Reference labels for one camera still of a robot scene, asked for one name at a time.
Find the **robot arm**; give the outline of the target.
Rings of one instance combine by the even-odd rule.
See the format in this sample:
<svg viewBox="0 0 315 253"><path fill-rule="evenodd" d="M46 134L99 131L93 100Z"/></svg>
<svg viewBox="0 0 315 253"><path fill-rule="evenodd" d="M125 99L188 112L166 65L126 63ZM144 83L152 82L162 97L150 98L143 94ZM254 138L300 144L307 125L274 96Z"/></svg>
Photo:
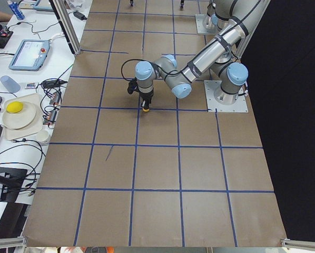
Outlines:
<svg viewBox="0 0 315 253"><path fill-rule="evenodd" d="M216 28L215 37L180 70L176 69L173 55L164 55L153 62L139 60L135 77L129 81L128 94L139 93L143 100L141 107L148 111L154 94L154 80L162 78L172 93L182 99L191 93L192 82L212 69L217 75L224 74L220 91L236 96L245 77L237 76L234 71L245 67L232 62L232 46L253 32L264 7L265 1L210 1L206 22Z"/></svg>

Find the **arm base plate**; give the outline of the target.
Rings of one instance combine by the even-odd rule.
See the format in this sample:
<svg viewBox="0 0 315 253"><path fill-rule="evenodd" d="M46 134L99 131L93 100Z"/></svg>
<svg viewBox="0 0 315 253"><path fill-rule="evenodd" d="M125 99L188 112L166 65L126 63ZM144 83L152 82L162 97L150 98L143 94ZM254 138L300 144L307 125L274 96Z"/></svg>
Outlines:
<svg viewBox="0 0 315 253"><path fill-rule="evenodd" d="M218 33L218 18L215 14L208 16L207 14L196 14L196 29L198 34L215 35Z"/></svg>
<svg viewBox="0 0 315 253"><path fill-rule="evenodd" d="M242 87L236 94L227 94L221 89L219 80L205 80L205 96L209 112L248 113Z"/></svg>

